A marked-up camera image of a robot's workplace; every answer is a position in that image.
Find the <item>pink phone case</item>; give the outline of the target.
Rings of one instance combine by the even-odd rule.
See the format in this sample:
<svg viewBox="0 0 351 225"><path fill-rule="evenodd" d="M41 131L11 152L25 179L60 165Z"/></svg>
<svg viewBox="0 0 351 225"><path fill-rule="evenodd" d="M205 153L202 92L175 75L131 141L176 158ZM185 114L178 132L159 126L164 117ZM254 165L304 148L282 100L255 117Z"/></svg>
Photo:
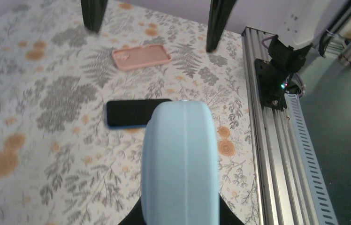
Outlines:
<svg viewBox="0 0 351 225"><path fill-rule="evenodd" d="M122 71L164 65L172 60L164 45L160 44L113 50L112 58L116 67Z"/></svg>

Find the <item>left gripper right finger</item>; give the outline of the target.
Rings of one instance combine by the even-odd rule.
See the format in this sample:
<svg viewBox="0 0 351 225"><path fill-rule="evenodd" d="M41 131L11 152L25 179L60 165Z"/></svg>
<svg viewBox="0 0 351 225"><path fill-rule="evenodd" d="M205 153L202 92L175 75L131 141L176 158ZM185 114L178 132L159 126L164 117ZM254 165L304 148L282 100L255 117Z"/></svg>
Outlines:
<svg viewBox="0 0 351 225"><path fill-rule="evenodd" d="M221 195L219 195L219 225L244 225L244 223L232 212Z"/></svg>

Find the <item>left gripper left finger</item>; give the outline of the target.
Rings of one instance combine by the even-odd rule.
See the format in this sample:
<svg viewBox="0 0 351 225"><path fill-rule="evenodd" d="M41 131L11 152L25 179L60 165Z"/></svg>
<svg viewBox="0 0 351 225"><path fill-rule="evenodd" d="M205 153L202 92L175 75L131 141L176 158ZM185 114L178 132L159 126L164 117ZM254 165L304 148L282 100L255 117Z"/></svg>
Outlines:
<svg viewBox="0 0 351 225"><path fill-rule="evenodd" d="M141 198L138 199L128 215L118 225L146 225L142 211Z"/></svg>

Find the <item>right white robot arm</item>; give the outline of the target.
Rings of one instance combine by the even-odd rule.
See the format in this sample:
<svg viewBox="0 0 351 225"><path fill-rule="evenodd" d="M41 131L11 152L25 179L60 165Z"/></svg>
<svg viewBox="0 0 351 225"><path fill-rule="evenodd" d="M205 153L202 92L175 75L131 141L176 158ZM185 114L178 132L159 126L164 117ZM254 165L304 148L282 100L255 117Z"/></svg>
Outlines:
<svg viewBox="0 0 351 225"><path fill-rule="evenodd" d="M234 0L213 0L210 4L207 31L207 52L213 52L220 41ZM289 75L298 72L305 63L311 47L321 44L337 16L330 0L293 0L283 22L268 47L272 58L264 66L265 75ZM167 64L171 56L162 45L143 45L126 50L115 50L113 57L119 69L127 71Z"/></svg>

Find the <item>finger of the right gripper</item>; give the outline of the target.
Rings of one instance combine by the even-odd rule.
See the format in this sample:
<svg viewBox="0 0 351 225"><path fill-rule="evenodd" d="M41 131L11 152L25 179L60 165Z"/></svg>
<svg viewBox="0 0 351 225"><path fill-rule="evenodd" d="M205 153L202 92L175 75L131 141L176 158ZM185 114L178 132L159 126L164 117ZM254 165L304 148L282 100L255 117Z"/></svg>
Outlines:
<svg viewBox="0 0 351 225"><path fill-rule="evenodd" d="M108 0L80 0L84 26L88 31L99 34Z"/></svg>
<svg viewBox="0 0 351 225"><path fill-rule="evenodd" d="M206 36L207 53L216 50L236 2L237 0L211 0Z"/></svg>

